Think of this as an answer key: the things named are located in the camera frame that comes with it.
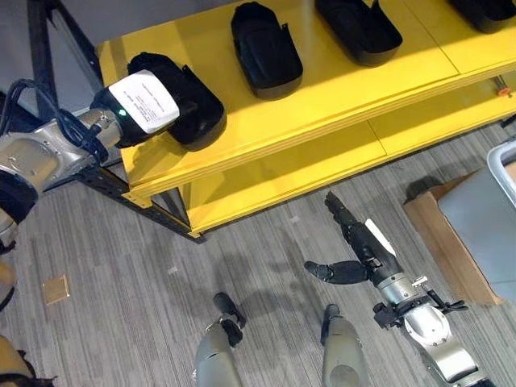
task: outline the white label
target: white label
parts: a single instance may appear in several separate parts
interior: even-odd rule
[[[139,127],[149,134],[179,117],[179,107],[174,98],[148,70],[123,78],[109,90]]]
[[[385,238],[384,233],[380,231],[378,226],[371,219],[365,221],[365,226],[372,232],[374,237],[378,239],[385,250],[390,252],[393,256],[396,256],[396,252],[394,251],[393,246],[389,243],[387,238]]]

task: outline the yellow shelf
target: yellow shelf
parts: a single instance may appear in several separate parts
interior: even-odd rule
[[[516,18],[496,34],[468,24],[449,0],[405,0],[461,74],[516,60]]]
[[[99,46],[106,84],[127,75],[125,66],[133,56],[158,52],[188,64],[227,108],[227,129],[200,152],[185,152],[167,134],[124,150],[123,161],[135,194],[162,192],[467,81],[466,77],[455,79],[457,70],[403,0],[382,4],[404,42],[390,62],[374,69],[354,64],[347,57],[315,12],[313,0],[261,3],[274,9],[281,23],[289,23],[305,69],[300,89],[279,101],[255,98],[239,67],[230,29],[238,3]]]
[[[516,90],[516,72],[503,76]],[[493,81],[483,81],[370,119],[390,156],[442,141],[516,112],[516,97],[498,97]]]
[[[516,87],[516,75],[506,76]],[[491,81],[183,185],[193,232],[202,232],[516,111]]]
[[[180,187],[198,233],[412,152],[516,110],[489,78],[516,69],[516,19],[496,34],[473,30],[448,0],[385,0],[403,35],[396,56],[354,64],[313,0],[260,1],[288,23],[304,65],[300,88],[264,102],[252,95],[231,37],[239,3],[164,23],[98,47],[106,84],[140,52],[188,65],[221,99],[227,128],[200,152],[170,135],[122,151],[139,206]],[[507,77],[515,85],[514,75]]]

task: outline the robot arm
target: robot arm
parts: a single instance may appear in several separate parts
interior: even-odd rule
[[[381,327],[400,327],[443,385],[493,386],[453,336],[445,316],[454,310],[467,309],[464,302],[443,302],[434,290],[426,288],[425,277],[410,281],[390,251],[390,246],[381,242],[385,237],[379,235],[379,231],[373,233],[373,227],[358,222],[333,193],[327,195],[325,203],[359,261],[330,265],[308,261],[305,268],[318,279],[333,284],[370,280],[388,303],[387,306],[380,303],[373,308],[375,320]]]
[[[107,149],[131,147],[169,131],[197,151],[222,133],[223,104],[184,66],[143,52],[130,75],[99,91],[79,117],[57,107],[35,82],[15,82],[0,121],[0,254],[15,246],[17,226],[50,185],[107,158]],[[9,131],[10,110],[25,88],[34,88],[56,118],[31,133]]]
[[[110,110],[92,109],[78,117],[104,148],[116,145],[122,129]],[[56,120],[31,133],[0,138],[0,253],[14,247],[16,230],[39,195],[94,163],[94,156],[72,144]]]

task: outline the black metal frame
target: black metal frame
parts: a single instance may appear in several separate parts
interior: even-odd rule
[[[47,21],[52,23],[52,12],[57,10],[63,18],[68,33],[74,40],[75,46],[80,51],[83,58],[91,66],[94,76],[102,82],[102,73],[98,62],[95,48],[79,28],[72,15],[66,10],[60,0],[27,0],[29,35],[31,40],[32,67],[34,78],[56,98],[56,84],[54,82],[54,71],[52,67],[52,54],[50,50],[50,40],[48,38]],[[29,127],[38,127],[52,118],[52,112],[44,101],[37,100],[39,117],[36,118],[26,110],[19,111],[19,119],[22,119]],[[137,212],[160,225],[175,231],[177,234],[187,239],[201,243],[204,238],[201,235],[193,235],[192,227],[185,210],[185,204],[179,194],[178,189],[172,190],[171,194],[163,193],[163,199],[168,209],[158,206],[155,202],[148,208],[141,208],[135,203],[127,200],[123,194],[129,192],[129,185],[107,167],[99,169],[86,169],[81,171],[73,178],[62,181],[57,186],[66,184],[71,180],[79,180],[83,184],[95,189],[100,194],[115,200],[130,210]]]

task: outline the cardboard box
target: cardboard box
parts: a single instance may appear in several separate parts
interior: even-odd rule
[[[437,202],[464,179],[465,177],[426,191],[407,202],[403,208],[456,296],[479,304],[499,305],[505,300],[493,292]]]

